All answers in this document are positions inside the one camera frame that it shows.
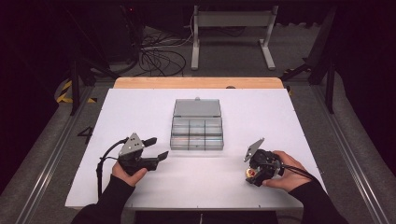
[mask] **hazard tape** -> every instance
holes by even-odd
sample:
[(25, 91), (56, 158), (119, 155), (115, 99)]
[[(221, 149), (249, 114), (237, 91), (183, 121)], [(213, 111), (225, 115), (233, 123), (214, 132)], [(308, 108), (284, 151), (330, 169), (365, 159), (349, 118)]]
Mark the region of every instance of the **hazard tape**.
[[(61, 93), (59, 94), (58, 99), (56, 99), (56, 102), (58, 103), (73, 103), (73, 99), (72, 98), (67, 98), (66, 94), (67, 91), (69, 90), (69, 88), (72, 86), (72, 80), (70, 80), (70, 78), (66, 81), (66, 83), (64, 84), (64, 87), (62, 88)], [(98, 98), (89, 98), (87, 103), (97, 103), (98, 102)]]

